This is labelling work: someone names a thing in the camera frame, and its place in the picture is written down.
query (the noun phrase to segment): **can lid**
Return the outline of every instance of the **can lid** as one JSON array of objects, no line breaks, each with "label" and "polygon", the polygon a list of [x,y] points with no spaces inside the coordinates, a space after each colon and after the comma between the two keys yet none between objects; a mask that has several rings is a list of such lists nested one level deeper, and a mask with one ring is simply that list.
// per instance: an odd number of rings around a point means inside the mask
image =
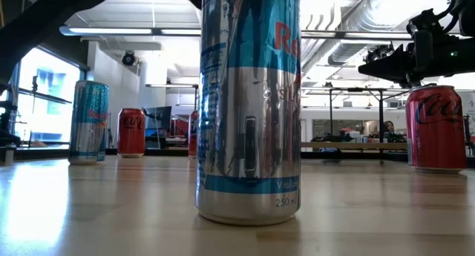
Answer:
[{"label": "can lid", "polygon": [[81,80],[81,81],[77,81],[76,83],[94,83],[97,85],[105,85],[109,88],[109,85],[106,85],[105,83],[102,83],[102,82],[96,82],[96,81]]},{"label": "can lid", "polygon": [[142,111],[142,108],[122,108],[122,111]]},{"label": "can lid", "polygon": [[414,91],[419,91],[419,90],[424,90],[424,89],[434,89],[434,88],[449,88],[453,90],[455,87],[451,85],[428,85],[428,86],[419,86],[416,88],[412,88],[410,89],[410,92],[412,93]]}]

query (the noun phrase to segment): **coca-cola can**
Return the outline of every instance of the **coca-cola can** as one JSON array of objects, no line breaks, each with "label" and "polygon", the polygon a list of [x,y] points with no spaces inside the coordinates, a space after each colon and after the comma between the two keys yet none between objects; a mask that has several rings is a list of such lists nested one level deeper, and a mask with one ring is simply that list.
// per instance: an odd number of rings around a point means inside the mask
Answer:
[{"label": "coca-cola can", "polygon": [[462,101],[452,86],[413,89],[406,119],[409,165],[436,173],[458,173],[465,168]]},{"label": "coca-cola can", "polygon": [[117,154],[141,157],[145,153],[145,114],[139,108],[123,108],[117,126]]},{"label": "coca-cola can", "polygon": [[198,111],[193,111],[188,121],[188,156],[196,159],[198,136]]}]

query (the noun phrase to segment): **security camera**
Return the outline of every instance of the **security camera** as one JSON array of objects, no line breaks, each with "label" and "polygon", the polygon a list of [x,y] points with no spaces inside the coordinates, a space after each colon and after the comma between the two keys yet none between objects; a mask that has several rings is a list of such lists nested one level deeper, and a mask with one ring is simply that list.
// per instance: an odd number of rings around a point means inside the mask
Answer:
[{"label": "security camera", "polygon": [[124,57],[122,58],[122,63],[125,66],[134,66],[137,63],[137,58],[134,55],[133,51],[126,51]]}]

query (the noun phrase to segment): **red bull logo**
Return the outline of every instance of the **red bull logo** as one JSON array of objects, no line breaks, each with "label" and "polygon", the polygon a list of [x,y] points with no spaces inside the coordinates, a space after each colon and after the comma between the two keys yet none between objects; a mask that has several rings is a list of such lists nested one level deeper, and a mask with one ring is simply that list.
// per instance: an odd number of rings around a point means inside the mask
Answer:
[{"label": "red bull logo", "polygon": [[88,111],[88,117],[92,119],[107,119],[107,114],[101,114],[99,112],[96,112],[94,110],[89,110]]},{"label": "red bull logo", "polygon": [[298,39],[290,39],[292,31],[290,27],[283,23],[275,23],[275,49],[282,50],[288,54],[298,57],[300,54]]}]

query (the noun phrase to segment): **window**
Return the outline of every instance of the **window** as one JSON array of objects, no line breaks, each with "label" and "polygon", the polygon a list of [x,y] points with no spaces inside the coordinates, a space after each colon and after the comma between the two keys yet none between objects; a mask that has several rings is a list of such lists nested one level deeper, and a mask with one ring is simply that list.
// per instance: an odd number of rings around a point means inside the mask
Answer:
[{"label": "window", "polygon": [[31,135],[33,141],[69,142],[74,85],[80,76],[78,67],[43,50],[32,49],[22,59],[19,72],[15,135],[24,141]]},{"label": "window", "polygon": [[[6,101],[7,100],[7,95],[8,95],[7,91],[3,92],[3,94],[0,96],[0,101]],[[0,108],[0,114],[3,114],[4,112],[5,112],[5,109]]]}]

